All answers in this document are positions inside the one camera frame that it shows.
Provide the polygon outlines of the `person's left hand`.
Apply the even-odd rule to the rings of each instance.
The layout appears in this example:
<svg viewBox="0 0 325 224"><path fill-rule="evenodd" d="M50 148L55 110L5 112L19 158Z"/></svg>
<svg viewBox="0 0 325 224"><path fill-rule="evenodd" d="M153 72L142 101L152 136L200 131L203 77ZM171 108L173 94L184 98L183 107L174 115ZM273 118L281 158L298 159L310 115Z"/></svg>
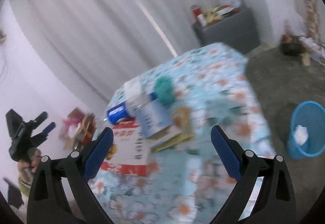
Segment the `person's left hand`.
<svg viewBox="0 0 325 224"><path fill-rule="evenodd" d="M26 178L28 176L27 170L30 169L31 173L36 173L37 167L41 160L41 151L39 149L35 150L35 153L32 155L31 161L26 162L24 160L19 160L17 164L17 169L19 176L21 178Z"/></svg>

